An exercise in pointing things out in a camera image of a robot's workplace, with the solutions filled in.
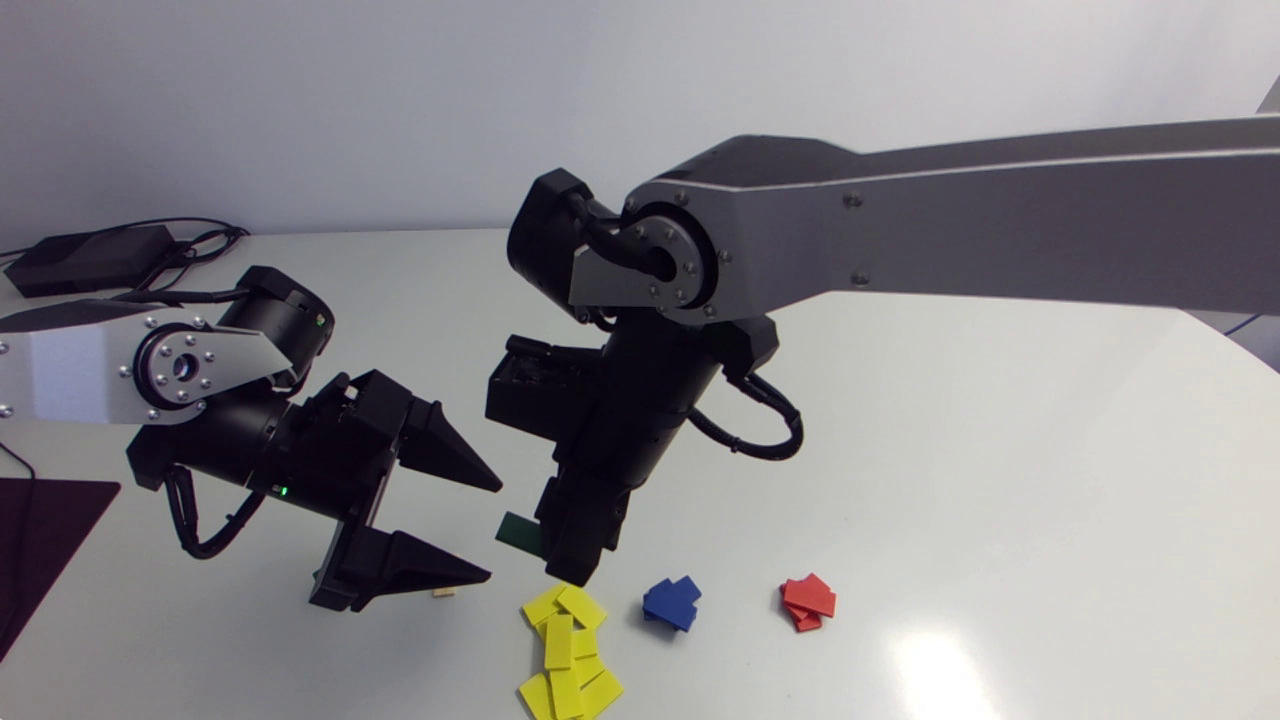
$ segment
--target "black power adapter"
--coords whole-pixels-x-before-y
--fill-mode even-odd
[[[46,237],[4,274],[23,297],[133,288],[173,258],[177,242],[164,225]]]

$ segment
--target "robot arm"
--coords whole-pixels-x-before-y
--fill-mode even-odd
[[[575,306],[689,325],[831,290],[1280,314],[1280,117],[859,155],[736,137],[641,184],[622,233],[653,277],[590,247]]]
[[[183,302],[230,306],[211,323]],[[435,546],[370,527],[397,462],[502,487],[439,402],[376,370],[339,374],[302,405],[289,400],[333,328],[315,293],[262,266],[227,292],[28,310],[0,319],[0,423],[142,424],[128,447],[134,478],[165,488],[182,547],[197,559],[224,550],[268,496],[335,519],[315,605],[360,611],[380,594],[486,580],[486,570]],[[191,470],[252,493],[205,542]]]
[[[512,224],[512,266],[603,351],[513,337],[486,415],[556,442],[535,518],[548,573],[582,584],[630,492],[721,369],[800,414],[755,370],[764,313],[831,290],[980,295],[1280,314],[1280,117],[1119,128],[859,155],[737,137],[636,188],[621,215],[564,170]]]

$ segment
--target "yellow block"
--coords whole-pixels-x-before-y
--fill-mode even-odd
[[[559,611],[559,606],[556,605],[556,598],[559,597],[567,587],[567,583],[561,583],[525,603],[521,610],[525,611],[525,619],[529,620],[530,626],[536,628],[539,623]]]
[[[572,616],[561,614],[547,619],[547,652],[544,662],[548,670],[568,670],[573,665]]]
[[[547,674],[552,676],[552,710],[556,711],[556,720],[582,715],[582,689],[577,685],[577,673],[548,670]]]
[[[604,708],[620,697],[622,697],[622,683],[608,670],[600,673],[598,678],[582,688],[582,707],[586,711],[588,720],[594,720],[595,716],[604,712]]]
[[[552,714],[552,684],[547,675],[539,673],[525,680],[525,684],[520,685],[520,697],[525,698],[534,720],[556,720],[556,715]]]
[[[595,644],[595,630],[573,630],[573,657],[599,653],[600,648]]]
[[[589,655],[573,660],[573,671],[577,673],[577,685],[582,687],[604,673],[604,661],[599,655]]]
[[[577,585],[566,585],[559,597],[556,598],[556,602],[564,610],[568,610],[573,615],[573,619],[588,630],[599,628],[600,623],[609,615],[591,600],[591,596],[586,594],[586,591]]]

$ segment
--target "dark green block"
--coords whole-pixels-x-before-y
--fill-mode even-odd
[[[497,539],[536,557],[543,556],[543,527],[515,512],[502,516]]]

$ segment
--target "red block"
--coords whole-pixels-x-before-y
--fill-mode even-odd
[[[836,616],[836,593],[812,573],[800,582],[787,580],[782,585],[782,602],[827,618]]]
[[[805,630],[817,630],[822,626],[822,618],[818,618],[817,612],[810,612],[804,616],[803,620],[796,620],[796,632],[804,633]]]

